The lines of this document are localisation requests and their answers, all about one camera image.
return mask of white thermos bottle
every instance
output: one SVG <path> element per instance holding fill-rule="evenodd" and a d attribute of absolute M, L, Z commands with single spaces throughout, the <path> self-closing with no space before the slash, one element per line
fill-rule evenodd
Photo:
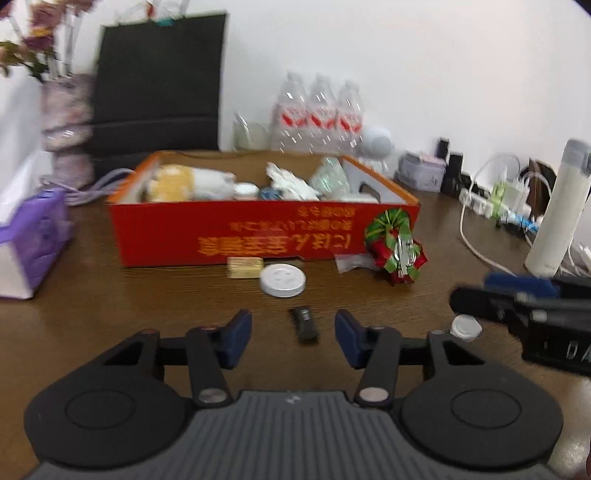
<path fill-rule="evenodd" d="M 548 278 L 556 274 L 573 239 L 590 186 L 591 145 L 569 140 L 540 231 L 525 259 L 531 274 Z"/>

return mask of christmas ornament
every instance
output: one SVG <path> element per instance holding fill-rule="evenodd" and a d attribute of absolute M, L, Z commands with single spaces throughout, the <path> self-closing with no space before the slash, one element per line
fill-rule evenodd
<path fill-rule="evenodd" d="M 410 217 L 402 209 L 387 210 L 365 229 L 365 243 L 375 264 L 394 283 L 414 283 L 418 269 L 427 263 L 423 246 L 413 239 Z"/>

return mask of plastic water bottle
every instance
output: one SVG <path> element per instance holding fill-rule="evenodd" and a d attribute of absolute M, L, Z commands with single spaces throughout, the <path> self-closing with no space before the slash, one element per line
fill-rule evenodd
<path fill-rule="evenodd" d="M 352 154 L 360 143 L 363 127 L 363 104 L 359 94 L 359 85 L 347 80 L 339 93 L 337 105 L 336 129 L 339 150 Z"/>
<path fill-rule="evenodd" d="M 318 75 L 308 97 L 308 135 L 314 153 L 336 153 L 336 97 L 330 79 Z"/>
<path fill-rule="evenodd" d="M 307 122 L 308 110 L 303 81 L 298 74 L 289 72 L 275 105 L 271 149 L 282 152 L 310 151 Z"/>

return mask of flower vase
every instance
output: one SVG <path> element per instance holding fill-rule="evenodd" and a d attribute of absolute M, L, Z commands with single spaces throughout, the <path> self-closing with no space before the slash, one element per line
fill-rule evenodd
<path fill-rule="evenodd" d="M 92 76 L 59 77 L 43 84 L 44 149 L 53 152 L 54 179 L 79 189 L 94 180 L 83 145 L 92 136 Z"/>

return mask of small gray box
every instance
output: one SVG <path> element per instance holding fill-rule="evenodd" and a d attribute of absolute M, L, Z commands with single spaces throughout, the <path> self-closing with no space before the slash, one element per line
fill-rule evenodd
<path fill-rule="evenodd" d="M 445 169 L 446 164 L 443 160 L 441 160 L 441 163 L 424 161 L 415 154 L 406 153 L 400 159 L 396 177 L 415 190 L 439 192 Z"/>

